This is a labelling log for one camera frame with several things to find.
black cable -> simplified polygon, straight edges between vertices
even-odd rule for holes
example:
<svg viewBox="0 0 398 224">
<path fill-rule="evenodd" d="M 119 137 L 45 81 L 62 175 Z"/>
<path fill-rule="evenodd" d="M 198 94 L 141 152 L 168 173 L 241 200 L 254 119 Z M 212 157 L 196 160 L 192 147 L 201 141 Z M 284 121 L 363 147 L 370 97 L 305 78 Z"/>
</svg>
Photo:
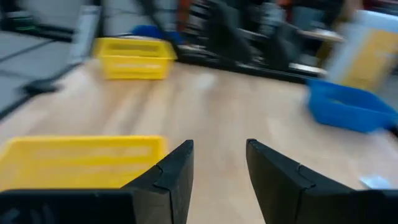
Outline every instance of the black cable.
<svg viewBox="0 0 398 224">
<path fill-rule="evenodd" d="M 0 58 L 0 63 L 4 62 L 4 61 L 6 61 L 6 60 L 12 59 L 12 58 L 14 58 L 14 57 L 16 57 L 16 56 L 18 56 L 18 55 L 25 54 L 25 53 L 28 53 L 28 52 L 30 52 L 30 51 L 32 51 L 32 50 L 37 49 L 37 48 L 43 47 L 43 46 L 45 46 L 45 45 L 47 45 L 47 44 L 49 44 L 49 43 L 52 43 L 52 42 L 55 42 L 55 40 L 49 40 L 49 41 L 46 41 L 46 42 L 42 42 L 42 43 L 33 45 L 33 46 L 31 46 L 31 47 L 22 49 L 22 50 L 20 50 L 20 51 L 18 51 L 18 52 L 9 54 L 9 55 L 7 55 L 7 56 L 5 56 L 5 57 L 3 57 L 3 58 Z"/>
</svg>

blue plastic bin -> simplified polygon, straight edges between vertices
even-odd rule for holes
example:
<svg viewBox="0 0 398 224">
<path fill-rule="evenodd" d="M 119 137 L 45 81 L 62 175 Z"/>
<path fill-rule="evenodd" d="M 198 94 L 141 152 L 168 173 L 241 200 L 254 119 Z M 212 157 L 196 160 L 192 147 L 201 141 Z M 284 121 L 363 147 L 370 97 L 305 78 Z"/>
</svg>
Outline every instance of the blue plastic bin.
<svg viewBox="0 0 398 224">
<path fill-rule="evenodd" d="M 368 91 L 308 80 L 308 108 L 321 124 L 369 133 L 396 124 L 397 112 Z"/>
<path fill-rule="evenodd" d="M 183 44 L 184 41 L 181 38 L 180 34 L 176 31 L 169 31 L 167 32 L 169 34 L 169 37 L 177 42 L 177 44 Z M 152 25 L 138 25 L 135 26 L 132 31 L 132 35 L 138 35 L 138 36 L 143 36 L 143 37 L 153 37 L 156 39 L 162 39 L 164 40 L 165 37 L 162 35 L 160 30 L 156 26 Z"/>
</svg>

blue basket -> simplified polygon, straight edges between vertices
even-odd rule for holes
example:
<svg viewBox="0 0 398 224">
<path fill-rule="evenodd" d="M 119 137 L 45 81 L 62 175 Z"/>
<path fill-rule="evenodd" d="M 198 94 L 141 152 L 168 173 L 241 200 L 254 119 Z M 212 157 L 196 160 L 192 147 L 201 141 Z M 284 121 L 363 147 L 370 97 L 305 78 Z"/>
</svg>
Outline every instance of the blue basket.
<svg viewBox="0 0 398 224">
<path fill-rule="evenodd" d="M 369 133 L 396 124 L 398 114 L 376 95 L 322 80 L 308 80 L 308 108 L 321 124 Z"/>
</svg>

yellow plastic crate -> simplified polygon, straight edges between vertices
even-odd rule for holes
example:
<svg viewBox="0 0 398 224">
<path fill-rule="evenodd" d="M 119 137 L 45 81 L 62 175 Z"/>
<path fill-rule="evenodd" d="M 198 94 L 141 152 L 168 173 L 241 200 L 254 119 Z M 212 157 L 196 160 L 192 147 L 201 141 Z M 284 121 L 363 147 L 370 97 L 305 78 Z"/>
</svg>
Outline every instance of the yellow plastic crate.
<svg viewBox="0 0 398 224">
<path fill-rule="evenodd" d="M 16 138 L 0 154 L 0 191 L 120 188 L 165 155 L 160 136 Z"/>
<path fill-rule="evenodd" d="M 176 59 L 166 41 L 115 37 L 97 39 L 95 55 L 107 79 L 164 79 Z"/>
</svg>

wooden table surface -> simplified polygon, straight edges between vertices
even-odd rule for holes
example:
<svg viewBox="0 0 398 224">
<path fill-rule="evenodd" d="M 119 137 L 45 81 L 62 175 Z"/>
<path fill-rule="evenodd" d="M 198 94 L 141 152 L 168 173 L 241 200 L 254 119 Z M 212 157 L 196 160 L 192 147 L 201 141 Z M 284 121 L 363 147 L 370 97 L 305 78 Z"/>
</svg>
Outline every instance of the wooden table surface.
<svg viewBox="0 0 398 224">
<path fill-rule="evenodd" d="M 0 123 L 0 143 L 25 135 L 161 134 L 195 141 L 188 223 L 264 223 L 245 158 L 247 138 L 350 187 L 380 174 L 398 186 L 398 144 L 314 122 L 303 85 L 176 64 L 163 81 L 105 81 L 95 63 L 59 80 Z"/>
</svg>

